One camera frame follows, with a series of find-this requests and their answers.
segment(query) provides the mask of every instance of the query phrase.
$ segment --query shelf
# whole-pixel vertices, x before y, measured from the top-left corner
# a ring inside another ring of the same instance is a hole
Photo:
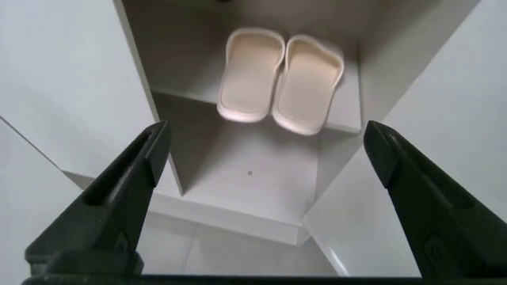
[[[128,12],[150,88],[155,92],[212,104],[218,99],[227,37],[239,27],[264,26],[164,2],[138,6]],[[344,39],[334,39],[345,53],[345,73],[334,94],[326,127],[359,133],[356,41]]]
[[[171,154],[188,202],[301,226],[314,202],[318,137],[273,121],[222,119],[214,105],[154,94],[173,132]]]

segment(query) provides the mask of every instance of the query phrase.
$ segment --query cabinet door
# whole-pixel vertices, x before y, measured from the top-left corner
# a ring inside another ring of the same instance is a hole
[[[0,115],[88,177],[155,122],[121,1],[3,1]]]
[[[468,15],[383,121],[507,221],[504,1]],[[417,276],[391,204],[361,148],[303,222],[350,276]]]
[[[0,120],[0,276],[21,284],[30,276],[26,247],[81,193],[72,181]]]

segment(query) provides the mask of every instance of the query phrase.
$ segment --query slipper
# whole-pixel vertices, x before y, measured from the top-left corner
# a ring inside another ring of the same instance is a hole
[[[263,28],[234,31],[227,41],[219,114],[243,123],[266,117],[284,54],[284,38],[276,32]]]
[[[275,121],[289,131],[315,135],[326,122],[345,63],[343,51],[298,35],[287,43],[285,72],[273,103]]]

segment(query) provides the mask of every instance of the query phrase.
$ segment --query tile grout line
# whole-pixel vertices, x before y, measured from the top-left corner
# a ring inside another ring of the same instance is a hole
[[[196,232],[197,232],[197,228],[200,227],[200,224],[199,223],[196,223],[196,228],[193,229],[193,233],[192,233],[192,241],[190,242],[190,246],[189,246],[189,250],[187,251],[187,254],[186,254],[186,257],[185,257],[185,262],[183,263],[183,270],[181,273],[185,274],[185,271],[187,269],[187,263],[189,262],[189,257],[190,257],[190,251],[192,250],[192,246],[193,246],[193,242],[195,241],[196,239]]]

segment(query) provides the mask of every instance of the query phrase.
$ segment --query floor tile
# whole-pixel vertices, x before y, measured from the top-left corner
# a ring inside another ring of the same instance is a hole
[[[197,224],[148,212],[137,251],[143,274],[181,274]]]
[[[335,276],[313,240],[301,248],[202,226],[196,230],[186,274]]]

